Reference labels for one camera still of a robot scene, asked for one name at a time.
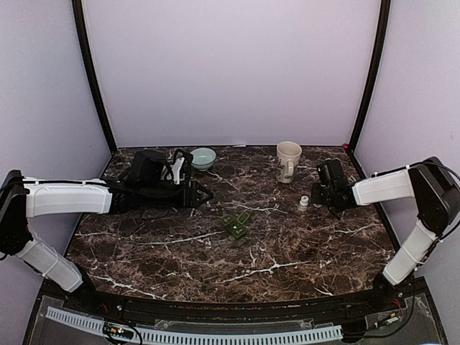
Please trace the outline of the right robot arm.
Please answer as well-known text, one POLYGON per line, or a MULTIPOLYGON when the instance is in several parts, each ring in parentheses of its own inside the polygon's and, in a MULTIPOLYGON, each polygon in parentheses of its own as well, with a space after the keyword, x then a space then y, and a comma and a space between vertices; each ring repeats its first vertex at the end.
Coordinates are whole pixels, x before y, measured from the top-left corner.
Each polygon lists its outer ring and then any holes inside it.
POLYGON ((349 181, 337 159, 317 165, 316 172, 319 180, 312 185, 310 200, 335 214, 414 200, 418 210, 414 228, 381 273, 391 286, 399 285, 423 265, 437 244, 459 227, 459 174, 437 157, 376 172, 356 182, 349 181))

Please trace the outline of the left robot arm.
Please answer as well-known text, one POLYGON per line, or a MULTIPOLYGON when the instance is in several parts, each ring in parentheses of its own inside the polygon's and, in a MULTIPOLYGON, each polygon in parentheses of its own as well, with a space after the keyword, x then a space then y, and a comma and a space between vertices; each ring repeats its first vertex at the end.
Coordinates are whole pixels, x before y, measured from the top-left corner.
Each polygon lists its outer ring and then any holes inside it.
POLYGON ((1 186, 1 253, 21 259, 43 277, 73 294, 86 313, 101 308, 101 296, 82 268, 64 258, 29 229, 29 219, 70 213, 123 214, 142 207, 197 208, 213 193, 192 179, 193 155, 182 149, 172 160, 144 149, 117 178, 40 180, 20 170, 1 186))

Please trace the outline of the white pill bottle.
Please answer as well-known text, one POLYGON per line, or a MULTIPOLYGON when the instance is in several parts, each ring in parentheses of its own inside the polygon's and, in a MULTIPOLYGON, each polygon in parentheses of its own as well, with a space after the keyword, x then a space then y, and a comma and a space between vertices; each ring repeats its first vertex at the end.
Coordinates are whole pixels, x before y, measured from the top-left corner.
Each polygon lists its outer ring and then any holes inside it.
POLYGON ((303 195, 299 201, 299 209, 301 211, 306 211, 308 208, 308 204, 309 204, 309 197, 307 195, 303 195))

